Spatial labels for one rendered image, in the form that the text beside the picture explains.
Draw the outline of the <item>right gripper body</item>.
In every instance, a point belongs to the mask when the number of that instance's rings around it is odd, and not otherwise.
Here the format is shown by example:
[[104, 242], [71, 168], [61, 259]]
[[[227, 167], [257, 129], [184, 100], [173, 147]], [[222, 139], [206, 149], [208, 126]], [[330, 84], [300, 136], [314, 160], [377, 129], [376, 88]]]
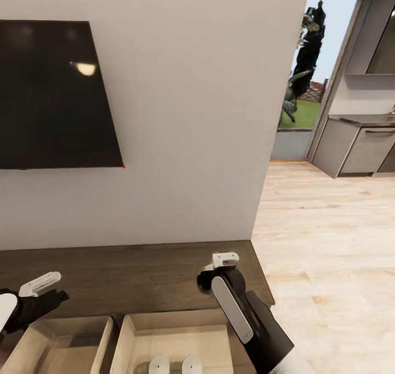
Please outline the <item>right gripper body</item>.
[[214, 274], [216, 273], [216, 270], [209, 270], [209, 271], [202, 271], [201, 272], [201, 283], [202, 283], [202, 289], [203, 290], [212, 290], [211, 288], [211, 281], [214, 277]]

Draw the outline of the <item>pillar candle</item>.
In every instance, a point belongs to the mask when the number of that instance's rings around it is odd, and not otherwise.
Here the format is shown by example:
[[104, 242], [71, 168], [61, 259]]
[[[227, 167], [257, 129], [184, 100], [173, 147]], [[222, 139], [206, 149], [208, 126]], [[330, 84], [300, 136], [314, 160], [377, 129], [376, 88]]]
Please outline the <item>pillar candle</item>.
[[[213, 270], [213, 267], [214, 267], [214, 264], [213, 264], [213, 263], [212, 263], [212, 264], [209, 264], [209, 265], [206, 266], [205, 268], [201, 269], [201, 270], [197, 273], [197, 276], [198, 276], [198, 275], [200, 276], [200, 274], [201, 274], [202, 271]], [[197, 276], [196, 276], [196, 277], [197, 277]], [[196, 283], [196, 286], [197, 286], [198, 291], [199, 291], [201, 294], [203, 294], [203, 295], [205, 295], [205, 296], [214, 296], [213, 293], [212, 293], [212, 290], [203, 290], [203, 289], [202, 289], [202, 286], [201, 286], [201, 285], [198, 285], [197, 283]]]
[[202, 374], [202, 363], [196, 354], [187, 355], [182, 362], [182, 374]]
[[157, 354], [149, 365], [149, 374], [171, 374], [169, 359], [165, 354]]

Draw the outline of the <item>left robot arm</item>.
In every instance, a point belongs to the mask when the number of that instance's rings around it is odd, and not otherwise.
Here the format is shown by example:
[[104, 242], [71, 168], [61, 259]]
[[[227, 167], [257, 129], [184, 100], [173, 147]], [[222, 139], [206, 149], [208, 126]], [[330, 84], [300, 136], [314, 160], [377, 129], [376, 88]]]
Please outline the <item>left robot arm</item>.
[[3, 330], [7, 334], [29, 326], [38, 318], [47, 315], [69, 299], [63, 290], [59, 293], [53, 289], [38, 296], [37, 291], [60, 280], [58, 273], [47, 273], [21, 286], [16, 295], [8, 289], [0, 289], [0, 345], [4, 339]]

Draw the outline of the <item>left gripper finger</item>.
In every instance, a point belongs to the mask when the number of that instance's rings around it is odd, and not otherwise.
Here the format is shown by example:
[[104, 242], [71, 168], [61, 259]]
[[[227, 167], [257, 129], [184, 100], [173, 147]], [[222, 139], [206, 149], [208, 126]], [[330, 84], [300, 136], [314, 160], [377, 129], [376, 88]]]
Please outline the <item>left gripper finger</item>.
[[63, 290], [58, 293], [59, 304], [69, 299], [69, 295]]

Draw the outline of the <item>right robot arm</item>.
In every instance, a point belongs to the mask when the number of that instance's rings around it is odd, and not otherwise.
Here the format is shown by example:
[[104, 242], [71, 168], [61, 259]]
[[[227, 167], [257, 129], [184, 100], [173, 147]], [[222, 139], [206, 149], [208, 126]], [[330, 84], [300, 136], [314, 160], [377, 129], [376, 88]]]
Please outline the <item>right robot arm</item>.
[[258, 374], [317, 374], [274, 319], [268, 306], [253, 290], [246, 291], [245, 279], [234, 253], [212, 255], [213, 270], [196, 278], [203, 290], [212, 290]]

